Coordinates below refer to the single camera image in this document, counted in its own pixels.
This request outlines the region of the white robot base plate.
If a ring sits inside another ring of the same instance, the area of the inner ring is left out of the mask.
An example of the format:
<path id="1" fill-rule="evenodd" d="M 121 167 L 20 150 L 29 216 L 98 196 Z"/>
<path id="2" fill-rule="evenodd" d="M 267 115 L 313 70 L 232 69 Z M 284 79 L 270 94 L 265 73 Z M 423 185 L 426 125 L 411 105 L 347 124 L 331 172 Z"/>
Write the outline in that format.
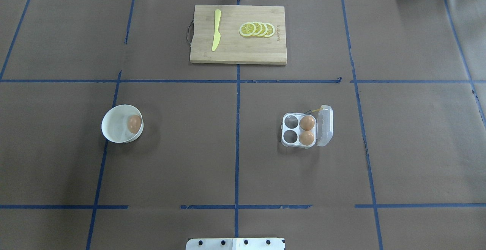
<path id="1" fill-rule="evenodd" d="M 193 238 L 187 241 L 186 250 L 285 250 L 284 238 Z"/>

